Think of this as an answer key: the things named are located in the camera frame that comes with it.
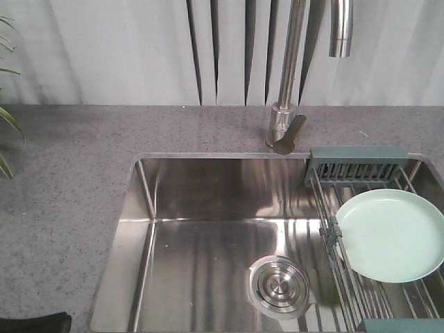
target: stainless steel sink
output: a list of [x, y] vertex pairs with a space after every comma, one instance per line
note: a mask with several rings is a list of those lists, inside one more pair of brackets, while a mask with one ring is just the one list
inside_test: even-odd
[[[350, 330], [314, 191], [304, 184], [308, 162], [308, 154], [137, 156], [91, 329]], [[410, 155], [405, 170], [418, 194], [444, 211], [433, 168]], [[374, 317], [438, 318], [442, 272], [420, 284], [359, 282]]]

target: plate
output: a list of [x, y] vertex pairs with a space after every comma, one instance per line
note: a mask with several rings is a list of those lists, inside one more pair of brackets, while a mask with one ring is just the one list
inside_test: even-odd
[[398, 189], [374, 189], [336, 214], [350, 266], [381, 282], [414, 281], [444, 261], [444, 216], [429, 201]]

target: granite countertop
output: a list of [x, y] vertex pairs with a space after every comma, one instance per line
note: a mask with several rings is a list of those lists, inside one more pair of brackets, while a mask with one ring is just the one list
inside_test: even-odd
[[[267, 152], [270, 107], [32, 106], [7, 109], [26, 145], [0, 123], [0, 317], [66, 311], [86, 332], [130, 163], [138, 153]], [[297, 151], [402, 145], [444, 176], [444, 108], [300, 108]]]

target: drain cover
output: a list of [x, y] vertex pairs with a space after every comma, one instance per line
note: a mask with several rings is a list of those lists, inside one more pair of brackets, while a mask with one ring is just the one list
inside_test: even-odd
[[286, 257], [269, 256], [256, 261], [250, 269], [250, 294], [259, 310], [267, 315], [290, 314], [292, 318], [305, 313], [309, 287], [298, 265]]

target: houseplant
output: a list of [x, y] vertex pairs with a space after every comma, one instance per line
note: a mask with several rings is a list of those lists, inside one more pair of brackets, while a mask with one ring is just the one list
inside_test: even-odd
[[[14, 29], [14, 27], [12, 26], [10, 21], [13, 21], [13, 20], [8, 17], [0, 16], [0, 24], [5, 24], [9, 28]], [[16, 46], [14, 46], [12, 44], [12, 42], [8, 38], [3, 36], [2, 34], [0, 34], [0, 46], [3, 47], [3, 50], [7, 50], [11, 53], [14, 52], [14, 50], [16, 48]], [[5, 68], [3, 66], [0, 66], [0, 71], [20, 75], [20, 73], [18, 71], [13, 71], [13, 70]], [[23, 141], [25, 142], [25, 136], [24, 136], [24, 132], [23, 132], [22, 128], [16, 122], [14, 117], [11, 116], [10, 113], [8, 111], [6, 111], [4, 108], [2, 108], [1, 106], [0, 106], [0, 117], [3, 118], [4, 120], [6, 120], [16, 131], [18, 131], [22, 135]], [[0, 154], [0, 170], [5, 174], [5, 176], [8, 179], [11, 179], [13, 177], [12, 171], [10, 170], [9, 166], [6, 164], [5, 158], [2, 156], [2, 154]]]

